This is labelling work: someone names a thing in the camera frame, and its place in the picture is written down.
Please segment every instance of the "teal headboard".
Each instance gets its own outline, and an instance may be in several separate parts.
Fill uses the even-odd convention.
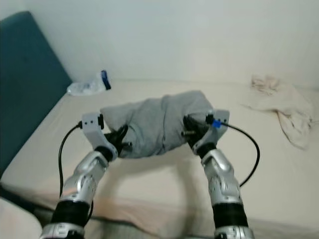
[[[2,20],[0,29],[1,177],[71,80],[30,12]]]

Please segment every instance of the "white towel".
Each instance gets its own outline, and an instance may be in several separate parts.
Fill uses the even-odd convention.
[[[293,85],[271,76],[253,76],[251,86],[253,90],[245,105],[260,111],[276,111],[288,140],[305,149],[314,122],[312,104]]]

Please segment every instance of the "beige bed sheet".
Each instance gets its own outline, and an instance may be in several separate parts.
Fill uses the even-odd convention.
[[[259,143],[261,161],[242,188],[248,217],[316,229],[319,225],[319,127],[306,151],[293,147],[281,131],[275,113],[252,111],[240,103],[249,88],[237,84],[190,82],[114,82],[112,90],[90,97],[65,95],[44,119],[5,171],[1,183],[35,203],[54,208],[58,201],[57,152],[65,133],[82,114],[110,105],[136,102],[188,90],[202,90],[215,108],[230,110],[230,123],[249,132]],[[303,91],[319,111],[319,93]],[[219,141],[239,181],[256,158],[252,143],[230,129]],[[64,177],[91,150],[77,130],[62,154]],[[187,145],[165,155],[117,159],[102,178],[94,215],[124,220],[160,235],[175,237],[187,230],[209,236],[213,219],[207,180],[198,157]]]

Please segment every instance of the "gray cloth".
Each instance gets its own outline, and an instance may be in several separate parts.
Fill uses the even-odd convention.
[[[111,131],[127,124],[129,130],[123,142],[132,142],[131,150],[123,149],[122,158],[141,158],[164,154],[186,143],[181,136],[183,117],[191,114],[198,121],[212,111],[212,106],[201,91],[190,91],[160,99],[101,109]]]

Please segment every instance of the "bed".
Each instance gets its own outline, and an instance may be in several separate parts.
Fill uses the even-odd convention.
[[[44,78],[35,79],[35,84],[39,81],[44,81]],[[17,78],[15,83],[23,86],[25,82]],[[306,151],[293,147],[281,131],[275,113],[252,111],[241,105],[250,90],[246,85],[115,81],[110,91],[89,97],[72,97],[64,94],[69,83],[67,77],[61,77],[52,85],[48,82],[40,85],[38,91],[56,94],[54,97],[39,96],[38,100],[52,101],[45,109],[36,107],[34,112],[27,111],[23,115],[21,112],[32,108],[34,102],[26,104],[19,101],[18,112],[9,112],[12,114],[10,117],[16,116],[15,122],[9,122],[12,125],[24,122],[24,119],[39,112],[41,116],[32,127],[22,123],[18,125],[21,128],[16,131],[15,138],[20,139],[21,133],[25,139],[15,146],[14,153],[6,156],[7,164],[10,164],[3,173],[1,186],[7,191],[36,205],[54,209],[59,192],[58,148],[65,133],[84,113],[149,97],[201,90],[214,107],[230,110],[231,124],[248,131],[259,143],[260,165],[242,188],[246,214],[257,238],[319,237],[318,126],[312,130]],[[27,93],[23,92],[26,97],[30,94],[27,90]],[[302,93],[319,112],[319,92],[302,90]],[[23,128],[28,128],[32,135],[22,133]],[[10,135],[11,130],[1,132],[1,141],[5,142]],[[11,149],[11,145],[12,142],[5,148]],[[218,147],[232,162],[237,179],[243,180],[256,158],[251,142],[228,130]],[[91,149],[81,130],[68,138],[62,154],[65,177],[71,175],[77,163]],[[96,230],[100,228],[103,231],[103,219],[130,222],[163,238],[184,234],[210,237],[214,230],[207,179],[199,158],[192,155],[187,145],[162,156],[114,161],[98,186],[93,216],[95,220],[87,226],[87,238],[92,239],[103,235]]]

